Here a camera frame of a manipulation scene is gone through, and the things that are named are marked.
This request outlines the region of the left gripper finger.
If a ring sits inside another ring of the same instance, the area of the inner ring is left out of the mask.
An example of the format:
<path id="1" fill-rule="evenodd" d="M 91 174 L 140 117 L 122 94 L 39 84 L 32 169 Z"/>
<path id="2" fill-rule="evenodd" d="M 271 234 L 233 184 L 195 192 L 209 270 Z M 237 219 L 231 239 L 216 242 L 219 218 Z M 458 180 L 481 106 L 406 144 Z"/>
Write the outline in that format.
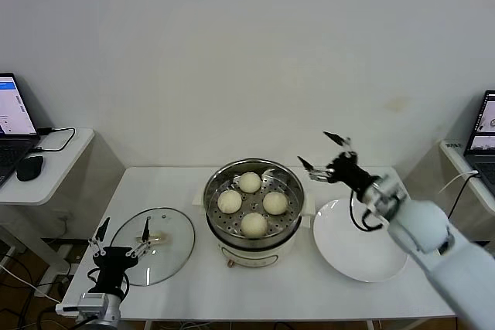
<path id="1" fill-rule="evenodd" d="M 107 217 L 106 220 L 97 228 L 94 236 L 88 240 L 89 246 L 93 250 L 94 257 L 103 257 L 106 254 L 103 242 L 110 219 L 110 217 Z"/>
<path id="2" fill-rule="evenodd" d="M 145 221 L 145 226 L 142 232 L 140 243 L 136 248 L 127 253 L 128 257 L 140 259 L 148 251 L 151 244 L 149 240 L 149 234 L 149 218 L 147 218 Z"/>

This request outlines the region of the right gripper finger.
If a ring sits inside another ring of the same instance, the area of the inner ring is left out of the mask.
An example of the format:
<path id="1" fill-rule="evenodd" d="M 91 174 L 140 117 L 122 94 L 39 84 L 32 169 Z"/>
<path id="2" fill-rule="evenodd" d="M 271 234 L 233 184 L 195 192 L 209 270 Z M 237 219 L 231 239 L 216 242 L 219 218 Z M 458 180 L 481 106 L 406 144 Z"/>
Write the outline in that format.
<path id="1" fill-rule="evenodd" d="M 308 172 L 309 178 L 311 180 L 329 184 L 335 182 L 332 168 L 315 167 L 314 165 L 306 161 L 303 157 L 297 156 L 297 158 L 302 163 L 303 168 Z"/>
<path id="2" fill-rule="evenodd" d="M 336 133 L 331 133 L 328 131 L 323 132 L 325 136 L 327 136 L 332 142 L 340 147 L 340 153 L 344 153 L 345 155 L 352 155 L 355 153 L 352 147 L 351 139 L 348 137 L 341 137 Z"/>

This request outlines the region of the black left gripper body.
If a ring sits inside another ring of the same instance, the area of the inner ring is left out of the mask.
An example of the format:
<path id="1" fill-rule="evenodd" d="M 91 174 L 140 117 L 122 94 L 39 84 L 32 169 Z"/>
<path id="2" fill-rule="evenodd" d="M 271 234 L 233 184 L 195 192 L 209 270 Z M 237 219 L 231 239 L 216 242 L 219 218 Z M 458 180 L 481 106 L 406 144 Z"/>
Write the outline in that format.
<path id="1" fill-rule="evenodd" d="M 93 293 L 124 295 L 121 289 L 126 277 L 126 270 L 138 264 L 138 258 L 130 247 L 105 247 L 101 253 L 93 257 L 94 264 L 99 269 Z"/>

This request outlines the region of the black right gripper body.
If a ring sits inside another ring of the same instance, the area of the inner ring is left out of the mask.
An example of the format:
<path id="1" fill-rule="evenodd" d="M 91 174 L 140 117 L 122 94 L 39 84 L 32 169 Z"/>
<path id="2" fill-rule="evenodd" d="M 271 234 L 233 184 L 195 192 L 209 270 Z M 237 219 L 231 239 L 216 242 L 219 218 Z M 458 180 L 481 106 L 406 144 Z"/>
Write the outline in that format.
<path id="1" fill-rule="evenodd" d="M 330 163 L 330 182 L 342 182 L 356 193 L 365 193 L 378 180 L 357 164 L 356 152 L 341 152 Z"/>

